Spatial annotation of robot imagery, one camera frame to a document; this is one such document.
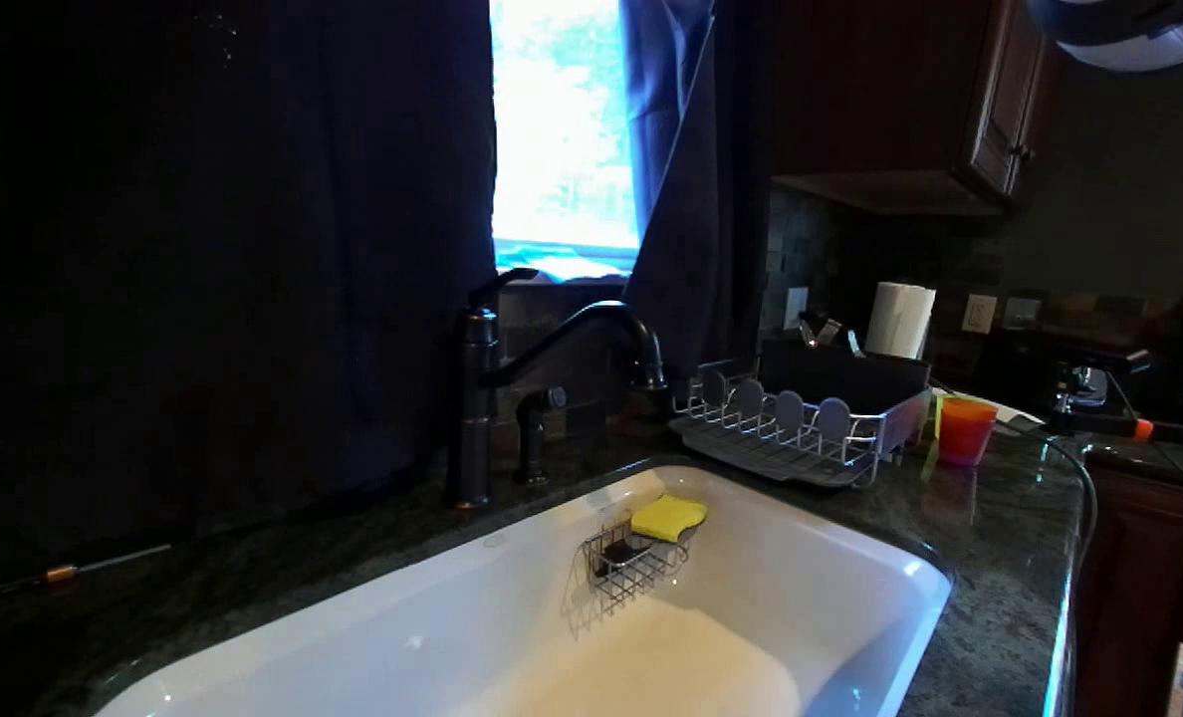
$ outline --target plastic cup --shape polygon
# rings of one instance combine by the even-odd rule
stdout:
[[[943,464],[979,464],[997,425],[997,407],[947,393],[941,407],[941,462]]]

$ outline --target faucet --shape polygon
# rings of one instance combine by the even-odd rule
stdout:
[[[568,320],[560,320],[543,341],[535,341],[527,353],[502,367],[502,340],[497,340],[497,316],[489,297],[514,281],[535,280],[539,269],[505,269],[481,289],[470,289],[465,310],[465,334],[463,334],[463,373],[458,373],[458,439],[450,455],[450,503],[458,511],[481,511],[489,503],[489,425],[497,413],[497,390],[522,378],[543,353],[551,353],[558,341],[579,334],[586,324],[619,324],[639,349],[639,371],[644,390],[667,390],[667,353],[660,340],[621,302],[621,297],[598,297],[579,308]]]

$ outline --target white sink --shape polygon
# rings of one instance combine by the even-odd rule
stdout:
[[[710,507],[628,601],[582,544]],[[895,713],[947,601],[929,560],[698,464],[656,464],[163,666],[105,713]]]

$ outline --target countertop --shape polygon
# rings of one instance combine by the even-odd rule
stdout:
[[[904,713],[1046,713],[1068,686],[1068,606],[1087,507],[1058,446],[1058,439],[997,432],[971,472],[910,448],[895,464],[882,464],[868,488],[728,472],[910,544],[951,577],[951,601]],[[606,487],[611,464],[628,459],[643,455],[621,442],[551,448],[551,487],[519,488],[497,478],[486,513],[445,511],[441,478],[425,472],[371,507],[173,544],[66,590],[0,593],[0,713],[96,713],[173,656]]]
[[[1123,442],[1123,439],[1094,439],[1094,432],[1078,432],[1090,462],[1101,464],[1115,464],[1126,472],[1146,472],[1159,483],[1174,483],[1183,487],[1183,446],[1179,442]]]

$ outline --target faucet handle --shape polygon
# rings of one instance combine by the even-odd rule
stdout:
[[[511,288],[511,281],[531,281],[531,280],[539,280],[539,276],[543,276],[543,269],[535,269],[535,265],[502,269],[502,276],[494,276],[489,281],[473,288],[465,302],[470,302],[470,310],[489,308],[489,302],[497,302],[502,288]]]

